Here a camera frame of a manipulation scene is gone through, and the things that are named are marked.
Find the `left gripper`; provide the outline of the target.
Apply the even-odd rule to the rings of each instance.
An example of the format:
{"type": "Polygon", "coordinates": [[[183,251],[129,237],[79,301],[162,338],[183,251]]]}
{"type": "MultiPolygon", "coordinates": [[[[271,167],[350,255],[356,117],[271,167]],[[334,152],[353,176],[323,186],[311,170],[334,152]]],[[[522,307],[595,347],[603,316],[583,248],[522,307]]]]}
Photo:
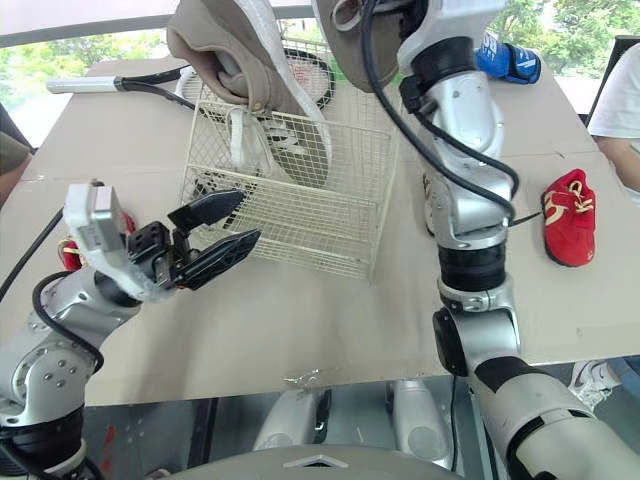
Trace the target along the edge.
{"type": "Polygon", "coordinates": [[[244,200],[231,189],[203,195],[167,214],[176,227],[154,221],[127,238],[129,259],[159,288],[198,290],[242,262],[261,236],[252,229],[218,240],[204,250],[192,248],[189,232],[228,217],[244,200]]]}

